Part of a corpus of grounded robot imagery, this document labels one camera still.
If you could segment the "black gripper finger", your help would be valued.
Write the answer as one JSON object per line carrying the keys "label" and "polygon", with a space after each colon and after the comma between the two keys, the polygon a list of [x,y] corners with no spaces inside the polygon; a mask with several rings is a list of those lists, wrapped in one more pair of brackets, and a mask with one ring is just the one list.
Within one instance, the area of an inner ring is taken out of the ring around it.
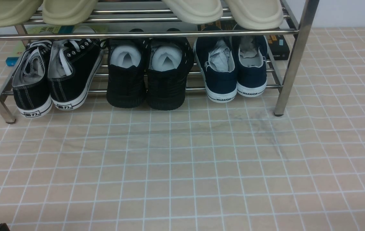
{"label": "black gripper finger", "polygon": [[1,223],[0,224],[0,231],[10,231],[10,228],[6,223]]}

